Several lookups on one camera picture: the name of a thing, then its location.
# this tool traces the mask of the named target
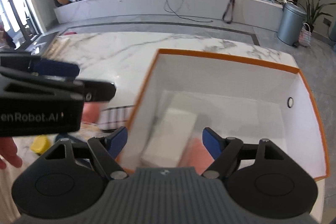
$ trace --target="cardboard box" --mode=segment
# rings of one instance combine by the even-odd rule
[[[127,123],[119,163],[142,166],[153,126],[168,107],[197,114],[192,136],[211,127],[257,144],[269,138],[316,180],[329,175],[323,125],[300,69],[253,58],[159,49]]]

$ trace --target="wall outlet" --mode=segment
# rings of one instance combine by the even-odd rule
[[[328,27],[331,26],[331,21],[328,18],[323,19],[323,24],[326,24]]]

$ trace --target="gray gripper base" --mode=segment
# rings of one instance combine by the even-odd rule
[[[220,180],[200,177],[194,168],[139,168],[125,180],[110,181],[101,198],[82,213],[55,220],[23,215],[15,222],[42,223],[316,224],[308,213],[285,220],[256,216],[237,205]]]

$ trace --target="human hand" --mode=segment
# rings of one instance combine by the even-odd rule
[[[17,147],[13,138],[0,138],[0,156],[16,168],[22,166],[22,159],[17,155]],[[0,170],[6,169],[6,167],[6,163],[0,159]]]

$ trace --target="white box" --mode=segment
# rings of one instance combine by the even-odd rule
[[[188,144],[197,115],[168,108],[141,155],[149,167],[177,167]]]
[[[175,108],[197,115],[195,136],[211,127],[222,137],[238,137],[245,143],[269,138],[316,180],[329,176],[323,125],[300,69],[247,57],[173,49],[159,49],[148,70],[127,123],[128,142],[119,158],[122,167],[134,170],[141,166],[140,156],[154,121],[173,98],[179,102]],[[291,108],[289,98],[294,102]]]

